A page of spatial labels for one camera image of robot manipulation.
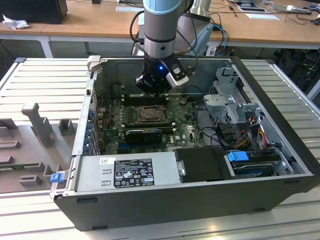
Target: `computer case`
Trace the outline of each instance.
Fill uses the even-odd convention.
[[[14,20],[61,24],[67,15],[66,0],[0,0],[0,19],[3,15]]]

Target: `sticker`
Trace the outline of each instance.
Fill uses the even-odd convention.
[[[104,157],[103,159],[115,159],[115,157]],[[113,186],[115,188],[118,189],[155,185],[155,178],[151,158],[113,161]]]
[[[116,158],[115,157],[101,157],[99,164],[106,165],[106,164],[114,164]]]
[[[0,168],[0,171],[13,171],[14,169],[11,168],[11,167],[3,167],[3,168]]]

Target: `wooden desk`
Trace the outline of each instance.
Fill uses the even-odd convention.
[[[117,42],[131,43],[129,36],[130,22],[134,12],[117,12],[116,0],[92,4],[91,1],[77,2],[67,0],[68,13],[62,24],[52,25],[31,23],[30,28],[11,30],[0,25],[0,39],[38,40],[41,42],[47,58],[52,58],[51,41],[75,42]],[[305,6],[307,2],[300,0],[274,0],[279,4],[292,4],[297,7]],[[244,13],[235,17],[228,8],[232,5],[240,12],[234,3],[227,0],[212,0],[210,11],[220,12],[223,28],[229,34],[229,46],[258,47],[258,48],[291,48],[318,49],[320,47],[320,26],[313,23],[299,25],[292,20],[285,22],[286,14],[277,14],[280,20],[250,19]],[[317,13],[300,15],[307,19],[315,19]],[[218,23],[216,14],[212,15]],[[297,21],[295,14],[290,18]],[[217,46],[222,39],[220,32],[213,32],[209,45]]]
[[[42,29],[43,35],[48,36],[81,36],[129,38],[129,26],[135,12],[118,12],[117,4],[101,2],[92,4],[91,1],[76,2],[67,0],[68,13],[62,24],[47,24]],[[135,24],[133,32],[138,31]]]
[[[294,5],[296,7],[302,8],[306,6],[305,1],[299,0],[275,0],[275,4],[279,3],[282,5]],[[234,3],[229,3],[224,0],[212,0],[212,3],[223,3],[226,5],[233,6],[234,10],[237,12],[237,16],[233,14],[228,7],[213,9],[210,8],[210,11],[220,12],[221,21],[223,28],[229,33],[230,44],[231,46],[240,45],[240,43],[249,43],[249,46],[252,46],[251,43],[258,44],[278,44],[278,45],[314,45],[316,49],[320,47],[320,26],[316,26],[313,23],[307,23],[306,25],[299,25],[292,20],[285,22],[286,14],[279,14],[274,10],[271,10],[271,13],[280,20],[262,20],[262,19],[250,19],[244,13],[238,13],[240,10],[235,6]],[[211,4],[215,8],[223,7],[221,4]],[[299,14],[300,18],[306,18],[314,20],[317,18],[318,13],[313,12],[312,15]],[[219,18],[216,14],[212,15],[216,23],[219,22]],[[302,22],[297,19],[296,14],[288,14],[289,18],[292,18],[298,22]],[[216,41],[217,38],[220,39],[221,34],[215,32],[211,35],[210,40]]]

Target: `white paper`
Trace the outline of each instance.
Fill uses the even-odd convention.
[[[275,15],[270,14],[254,14],[254,13],[246,13],[250,19],[262,19],[262,20],[280,20]]]
[[[3,21],[2,23],[8,28],[8,29],[22,29],[22,28],[28,28],[30,25],[25,20],[13,20],[5,15],[3,15]]]
[[[101,157],[99,164],[100,165],[108,165],[108,164],[114,164],[116,158],[115,157]]]

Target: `yellow wire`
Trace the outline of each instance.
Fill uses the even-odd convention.
[[[258,131],[258,133],[259,134],[261,134],[261,136],[262,136],[262,145],[264,146],[264,144],[265,144],[265,134],[262,132],[262,131]]]
[[[244,145],[246,142],[249,141],[249,138],[247,137],[244,141],[240,142],[237,146],[235,146],[234,148],[237,149],[239,147],[241,147],[242,145]]]

